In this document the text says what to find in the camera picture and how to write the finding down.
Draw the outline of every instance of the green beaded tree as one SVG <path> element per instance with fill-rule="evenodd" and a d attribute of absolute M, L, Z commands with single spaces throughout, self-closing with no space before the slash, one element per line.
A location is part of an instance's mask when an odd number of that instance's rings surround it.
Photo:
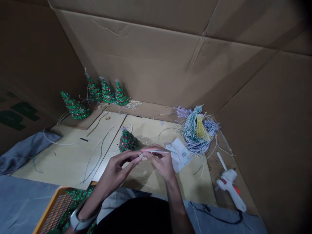
<path fill-rule="evenodd" d="M 81 120 L 91 115 L 91 111 L 89 108 L 87 108 L 84 104 L 80 103 L 79 101 L 76 101 L 68 93 L 61 91 L 61 95 L 64 99 L 64 102 L 66 103 L 66 108 L 69 110 L 71 116 L 74 119 Z"/>
<path fill-rule="evenodd" d="M 120 137 L 119 150 L 124 152 L 126 150 L 137 150 L 139 141 L 128 130 L 124 129 Z"/>
<path fill-rule="evenodd" d="M 116 104 L 120 106 L 124 106 L 129 103 L 129 98 L 124 94 L 123 88 L 121 87 L 118 80 L 116 80 L 115 99 L 116 99 Z"/>
<path fill-rule="evenodd" d="M 93 99 L 94 101 L 101 101 L 103 100 L 100 88 L 94 83 L 94 81 L 90 78 L 88 74 L 87 76 L 87 81 L 88 81 L 88 86 L 89 86 L 89 93 L 90 93 L 90 99 Z"/>
<path fill-rule="evenodd" d="M 105 82 L 104 78 L 100 76 L 102 83 L 102 98 L 106 103 L 114 103 L 115 97 L 114 92 L 111 91 L 109 85 Z"/>

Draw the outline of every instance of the white paper tag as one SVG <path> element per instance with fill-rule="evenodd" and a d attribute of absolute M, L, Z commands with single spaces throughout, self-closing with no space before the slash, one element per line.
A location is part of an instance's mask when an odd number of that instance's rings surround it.
<path fill-rule="evenodd" d="M 181 169 L 193 159 L 193 156 L 179 138 L 174 139 L 174 141 L 166 145 L 165 148 L 171 151 L 173 169 L 176 173 L 181 171 Z"/>

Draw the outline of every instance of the cardboard wall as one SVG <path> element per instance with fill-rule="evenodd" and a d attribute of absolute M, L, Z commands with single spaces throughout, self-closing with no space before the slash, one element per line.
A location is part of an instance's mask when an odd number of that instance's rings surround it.
<path fill-rule="evenodd" d="M 83 68 L 62 26 L 44 0 L 1 0 L 0 18 L 0 84 L 57 121 L 66 111 L 61 90 L 86 93 Z"/>
<path fill-rule="evenodd" d="M 201 35 L 218 0 L 50 0 L 52 7 Z"/>
<path fill-rule="evenodd" d="M 0 86 L 0 155 L 52 124 L 53 121 L 33 106 Z"/>
<path fill-rule="evenodd" d="M 311 65 L 279 52 L 215 115 L 270 233 L 299 233 L 310 218 Z"/>
<path fill-rule="evenodd" d="M 89 75 L 149 103 L 216 113 L 278 50 L 309 53 L 291 1 L 50 2 Z"/>

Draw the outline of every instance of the gray cloth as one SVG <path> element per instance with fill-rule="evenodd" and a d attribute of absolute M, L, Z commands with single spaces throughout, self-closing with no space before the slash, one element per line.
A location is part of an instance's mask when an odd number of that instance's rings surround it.
<path fill-rule="evenodd" d="M 45 136 L 52 142 L 61 138 L 61 136 L 56 133 L 47 131 L 45 131 Z M 37 132 L 27 139 L 16 143 L 9 151 L 0 157 L 0 174 L 15 172 L 51 144 L 52 143 L 44 137 L 43 132 Z"/>

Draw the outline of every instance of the hand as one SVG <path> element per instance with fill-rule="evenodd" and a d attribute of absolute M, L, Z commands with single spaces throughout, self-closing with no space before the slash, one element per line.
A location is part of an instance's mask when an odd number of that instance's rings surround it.
<path fill-rule="evenodd" d="M 142 160 L 140 151 L 124 151 L 109 160 L 97 186 L 101 186 L 105 198 L 112 194 L 125 181 L 130 171 Z M 130 162 L 124 169 L 125 162 Z"/>
<path fill-rule="evenodd" d="M 168 153 L 149 153 L 148 151 L 157 151 Z M 153 144 L 141 149 L 143 156 L 152 162 L 158 173 L 164 178 L 165 182 L 175 179 L 175 171 L 173 170 L 171 153 L 160 145 Z"/>

